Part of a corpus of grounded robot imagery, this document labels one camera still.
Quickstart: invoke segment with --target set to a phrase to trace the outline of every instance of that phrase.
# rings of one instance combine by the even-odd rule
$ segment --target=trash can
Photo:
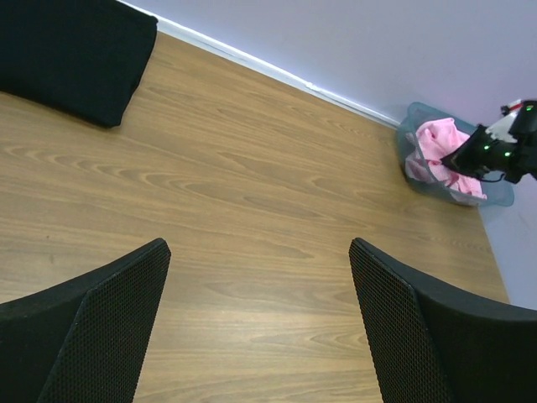
[[[455,125],[457,129],[466,134],[472,134],[476,127],[472,126],[470,123],[466,123],[461,119],[455,118],[448,113],[441,112],[433,107],[428,107],[427,105],[414,102],[409,106],[408,115],[405,120],[399,125],[399,128],[396,133],[397,138],[397,150],[399,154],[399,162],[403,172],[405,172],[405,161],[406,158],[418,151],[418,163],[422,165],[424,170],[430,175],[430,180],[427,182],[417,181],[416,179],[410,178],[406,175],[406,180],[409,182],[410,186],[420,193],[427,194],[429,196],[434,196],[445,200],[447,202],[452,202],[456,204],[462,204],[465,206],[504,206],[509,207],[513,205],[514,202],[514,192],[512,185],[507,181],[499,181],[494,183],[481,182],[482,192],[487,195],[487,198],[481,198],[476,196],[467,195],[466,193],[459,192],[455,189],[444,185],[442,181],[438,181],[432,172],[430,171],[429,165],[425,161],[423,153],[419,146],[414,146],[407,138],[407,136],[414,137],[414,144],[419,144],[416,137],[416,131],[418,128],[425,122],[431,120],[438,120],[443,118],[453,118],[455,119]],[[499,172],[491,172],[487,174],[485,179],[494,181],[500,178]]]

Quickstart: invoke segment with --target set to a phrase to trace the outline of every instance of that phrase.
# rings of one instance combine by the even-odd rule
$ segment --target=wall
[[[537,2],[128,0],[400,120],[422,101],[472,123],[537,97]],[[482,217],[511,302],[537,309],[537,182]]]

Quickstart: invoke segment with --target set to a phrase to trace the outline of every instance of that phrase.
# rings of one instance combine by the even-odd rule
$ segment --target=white baseboard
[[[330,92],[328,90],[325,90],[324,88],[320,88],[312,82],[308,82],[298,76],[295,76],[294,74],[289,73],[288,71],[280,69],[276,65],[271,65],[264,60],[261,60],[239,49],[233,48],[232,46],[224,44],[219,40],[201,34],[194,29],[186,28],[178,23],[175,23],[167,18],[161,17],[155,13],[151,13],[140,7],[133,6],[128,2],[124,2],[123,0],[118,1],[121,1],[122,3],[125,3],[132,8],[136,8],[142,13],[155,16],[159,21],[158,29],[164,34],[168,34],[170,36],[173,36],[174,38],[183,40],[189,44],[200,47],[204,50],[214,53],[215,55],[219,55],[230,61],[238,63],[239,65],[244,65],[249,69],[258,71],[266,76],[274,78],[275,80],[282,81],[285,84],[300,89],[301,91],[308,92],[311,95],[324,99],[339,107],[344,107],[351,112],[357,113],[366,118],[370,118],[383,125],[389,126],[391,128],[396,128],[397,126],[399,126],[399,122],[395,119],[389,118],[388,116],[376,112],[368,107],[364,107],[363,105],[351,101],[350,99],[341,97],[334,92]]]

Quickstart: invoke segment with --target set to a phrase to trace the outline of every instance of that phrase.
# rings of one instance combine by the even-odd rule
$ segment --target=wooden floor
[[[412,192],[394,132],[160,34],[121,128],[0,94],[0,302],[165,238],[137,403],[380,402],[362,237],[505,301],[477,210]]]

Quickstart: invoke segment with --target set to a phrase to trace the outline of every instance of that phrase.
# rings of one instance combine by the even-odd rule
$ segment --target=pink fabric
[[[414,136],[411,133],[407,133],[407,140],[416,146],[416,151],[406,158],[406,175],[426,183],[435,181],[423,166],[423,161],[417,150],[419,146],[430,171],[438,181],[444,182],[444,185],[460,193],[486,199],[487,195],[483,194],[481,183],[477,179],[459,175],[447,169],[441,163],[441,158],[455,151],[468,140],[468,137],[470,137],[468,134],[459,132],[456,129],[453,118],[423,123],[416,132],[419,144],[415,144]],[[453,195],[453,197],[459,202],[465,201],[464,197],[457,197],[457,195]]]

